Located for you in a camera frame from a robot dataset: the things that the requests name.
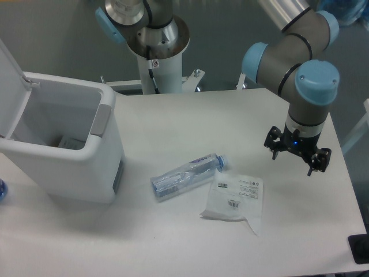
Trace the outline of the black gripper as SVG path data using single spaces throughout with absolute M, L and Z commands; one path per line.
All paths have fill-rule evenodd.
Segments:
M 307 175 L 312 172 L 325 172 L 331 158 L 330 148 L 318 148 L 319 125 L 304 126 L 296 122 L 286 122 L 285 129 L 272 126 L 269 130 L 264 146 L 272 152 L 272 159 L 276 160 L 279 152 L 288 151 L 301 158 L 307 158 L 309 166 Z

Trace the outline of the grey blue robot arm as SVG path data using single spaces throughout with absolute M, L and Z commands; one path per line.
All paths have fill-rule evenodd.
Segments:
M 336 18 L 314 11 L 306 1 L 261 1 L 283 39 L 276 45 L 253 44 L 242 60 L 242 73 L 289 103 L 284 130 L 272 127 L 265 147 L 274 156 L 290 152 L 309 171 L 324 172 L 331 150 L 318 139 L 334 102 L 340 75 L 317 55 L 337 38 Z M 182 76 L 182 54 L 189 28 L 173 11 L 172 1 L 105 1 L 95 12 L 103 32 L 115 43 L 126 43 L 136 56 L 145 94 L 190 92 L 194 79 Z

